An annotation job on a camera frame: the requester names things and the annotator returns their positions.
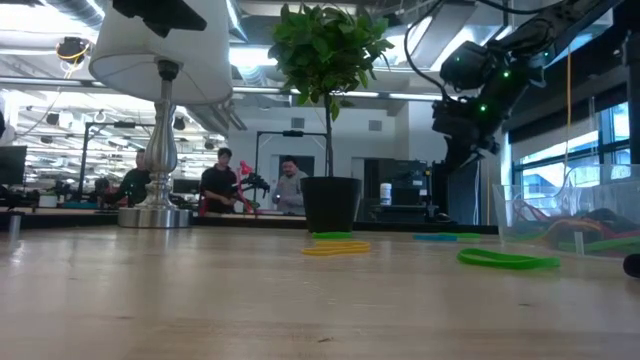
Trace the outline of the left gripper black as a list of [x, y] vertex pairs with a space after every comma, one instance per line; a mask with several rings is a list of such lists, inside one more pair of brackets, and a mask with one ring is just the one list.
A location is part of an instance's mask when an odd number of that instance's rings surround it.
[[113, 0], [112, 4], [116, 11], [127, 18], [140, 17], [152, 32], [162, 38], [168, 36], [171, 27], [205, 30], [208, 25], [184, 0]]

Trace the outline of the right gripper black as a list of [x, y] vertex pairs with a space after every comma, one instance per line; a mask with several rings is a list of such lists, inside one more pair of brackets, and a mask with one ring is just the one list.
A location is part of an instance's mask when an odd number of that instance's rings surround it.
[[480, 161], [480, 150], [491, 154], [501, 150], [494, 136], [482, 128], [474, 105], [475, 99], [469, 97], [462, 101], [441, 99], [433, 102], [432, 129], [452, 140], [446, 142], [444, 170], [448, 173]]

